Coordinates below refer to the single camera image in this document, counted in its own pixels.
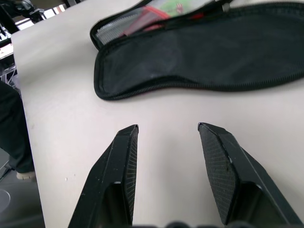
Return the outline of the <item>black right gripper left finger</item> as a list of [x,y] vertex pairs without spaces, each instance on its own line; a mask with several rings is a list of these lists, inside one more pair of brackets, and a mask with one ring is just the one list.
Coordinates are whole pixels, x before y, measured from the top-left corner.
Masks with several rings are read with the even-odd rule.
[[121,129],[91,168],[68,228],[133,224],[139,127]]

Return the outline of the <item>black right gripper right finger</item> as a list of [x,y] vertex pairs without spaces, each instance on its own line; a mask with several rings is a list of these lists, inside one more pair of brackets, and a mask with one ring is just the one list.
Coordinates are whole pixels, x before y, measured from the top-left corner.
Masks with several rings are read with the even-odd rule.
[[224,128],[199,123],[209,184],[227,228],[304,228],[264,167]]

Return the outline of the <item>red bag with mesh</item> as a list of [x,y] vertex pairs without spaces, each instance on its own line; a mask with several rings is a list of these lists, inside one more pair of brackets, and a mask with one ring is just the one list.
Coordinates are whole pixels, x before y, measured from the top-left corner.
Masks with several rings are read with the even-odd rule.
[[304,1],[142,0],[97,22],[96,95],[239,92],[304,78]]

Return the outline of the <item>beige shoe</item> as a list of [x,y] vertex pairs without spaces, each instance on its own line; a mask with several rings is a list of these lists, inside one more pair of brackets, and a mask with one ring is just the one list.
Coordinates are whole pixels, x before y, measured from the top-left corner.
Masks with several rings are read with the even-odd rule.
[[26,173],[19,173],[16,172],[16,177],[18,180],[23,181],[30,181],[30,182],[36,182],[36,173],[34,171],[26,172]]

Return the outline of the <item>person's dark trouser leg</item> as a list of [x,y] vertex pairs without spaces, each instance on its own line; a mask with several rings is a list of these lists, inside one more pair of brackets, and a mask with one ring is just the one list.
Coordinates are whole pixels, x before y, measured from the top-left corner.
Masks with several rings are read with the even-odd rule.
[[0,81],[0,148],[8,153],[9,165],[20,174],[35,170],[28,136],[19,93]]

